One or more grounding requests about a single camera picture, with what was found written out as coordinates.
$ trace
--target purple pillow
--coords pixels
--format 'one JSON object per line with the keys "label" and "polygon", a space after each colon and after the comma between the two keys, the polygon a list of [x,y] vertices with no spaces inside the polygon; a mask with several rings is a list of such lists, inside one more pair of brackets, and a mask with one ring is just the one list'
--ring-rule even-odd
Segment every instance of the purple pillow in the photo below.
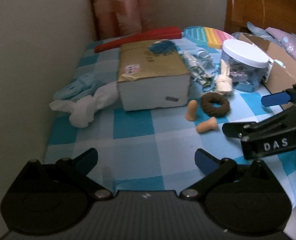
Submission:
{"label": "purple pillow", "polygon": [[267,28],[266,31],[279,41],[288,54],[296,60],[296,37],[279,29]]}

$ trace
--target patterned fabric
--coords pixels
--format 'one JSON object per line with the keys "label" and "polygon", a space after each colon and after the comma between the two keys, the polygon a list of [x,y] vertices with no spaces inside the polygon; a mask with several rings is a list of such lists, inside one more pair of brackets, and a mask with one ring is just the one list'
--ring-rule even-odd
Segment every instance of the patterned fabric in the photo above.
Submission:
{"label": "patterned fabric", "polygon": [[296,37],[279,29],[268,27],[266,31],[278,40],[287,53],[296,60]]}
{"label": "patterned fabric", "polygon": [[277,45],[279,45],[279,46],[282,46],[281,44],[280,44],[280,42],[278,42],[273,36],[271,36],[268,32],[267,32],[267,30],[263,30],[263,29],[261,29],[261,28],[259,28],[259,27],[256,27],[256,26],[254,26],[252,23],[250,23],[250,22],[247,22],[247,28],[250,30],[250,32],[253,34],[253,35],[255,35],[255,36],[257,36],[257,37],[261,37],[261,38],[263,38],[264,40],[267,40],[267,41],[271,41],[271,42],[273,42],[273,43],[275,43],[275,44],[277,44]]}
{"label": "patterned fabric", "polygon": [[[93,48],[108,41],[91,43],[80,59],[74,78],[93,72],[109,83],[116,80],[120,49],[94,54]],[[181,49],[195,44],[187,39],[174,40]],[[208,48],[215,63],[221,51]],[[202,88],[190,87],[190,99],[200,98]],[[231,112],[218,118],[225,122],[262,121],[281,111],[279,106],[264,108],[261,97],[269,92],[260,87],[255,93],[235,91],[230,98]],[[216,158],[229,157],[249,164],[243,157],[240,142],[225,138],[221,129],[199,135],[195,127],[209,119],[198,108],[198,119],[184,118],[186,107],[125,112],[121,102],[99,111],[87,128],[71,126],[68,116],[58,115],[49,138],[45,163],[60,158],[75,158],[91,147],[97,149],[98,164],[88,177],[104,187],[118,190],[176,190],[178,193],[204,177],[194,163],[196,149],[203,148]],[[296,151],[264,158],[267,165],[296,205]]]}
{"label": "patterned fabric", "polygon": [[187,50],[183,51],[183,60],[186,67],[189,69],[192,79],[198,82],[203,87],[208,87],[214,83],[215,74],[206,72],[204,66],[199,62],[199,60],[190,54]]}
{"label": "patterned fabric", "polygon": [[93,0],[101,39],[152,29],[149,0]]}

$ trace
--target blue checkered bedsheet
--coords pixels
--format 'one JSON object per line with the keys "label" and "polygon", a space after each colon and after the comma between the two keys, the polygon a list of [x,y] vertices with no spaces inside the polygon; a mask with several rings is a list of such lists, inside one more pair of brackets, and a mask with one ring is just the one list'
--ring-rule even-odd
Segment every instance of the blue checkered bedsheet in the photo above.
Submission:
{"label": "blue checkered bedsheet", "polygon": [[[93,48],[106,41],[91,43],[80,59],[75,78],[95,72],[104,82],[116,80],[120,49],[94,54]],[[181,49],[196,45],[183,38],[175,40]],[[205,47],[215,63],[221,50]],[[195,82],[190,99],[200,98],[201,87]],[[186,107],[125,112],[121,102],[95,114],[95,120],[84,129],[71,126],[66,114],[59,114],[49,138],[45,163],[62,157],[77,157],[91,147],[97,149],[98,164],[88,177],[116,192],[118,190],[176,190],[178,193],[204,177],[194,163],[196,149],[203,148],[218,159],[229,157],[239,164],[249,164],[243,157],[240,142],[225,138],[225,122],[262,121],[282,109],[264,108],[261,97],[269,92],[263,86],[255,93],[235,91],[230,99],[231,112],[219,118],[220,130],[199,135],[195,126],[209,119],[198,108],[198,119],[188,122]],[[264,158],[296,205],[296,151]]]}

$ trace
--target white wall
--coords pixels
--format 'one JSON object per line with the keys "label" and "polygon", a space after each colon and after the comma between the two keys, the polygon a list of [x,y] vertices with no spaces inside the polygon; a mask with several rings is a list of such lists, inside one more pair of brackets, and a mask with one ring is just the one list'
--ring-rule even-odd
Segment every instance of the white wall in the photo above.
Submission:
{"label": "white wall", "polygon": [[227,0],[155,0],[158,26],[224,29]]}
{"label": "white wall", "polygon": [[92,37],[90,0],[0,0],[0,198],[27,160],[43,159],[48,104]]}

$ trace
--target orange earplug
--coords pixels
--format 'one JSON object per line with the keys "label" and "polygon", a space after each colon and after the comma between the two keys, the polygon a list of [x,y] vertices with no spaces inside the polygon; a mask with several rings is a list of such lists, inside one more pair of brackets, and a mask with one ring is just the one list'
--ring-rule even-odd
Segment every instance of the orange earplug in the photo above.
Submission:
{"label": "orange earplug", "polygon": [[187,105],[187,113],[185,115],[185,118],[189,122],[193,122],[197,119],[196,113],[197,113],[197,107],[198,103],[196,100],[191,100]]}
{"label": "orange earplug", "polygon": [[198,133],[203,133],[209,130],[218,130],[217,119],[215,117],[212,117],[208,121],[202,122],[196,126],[196,131]]}

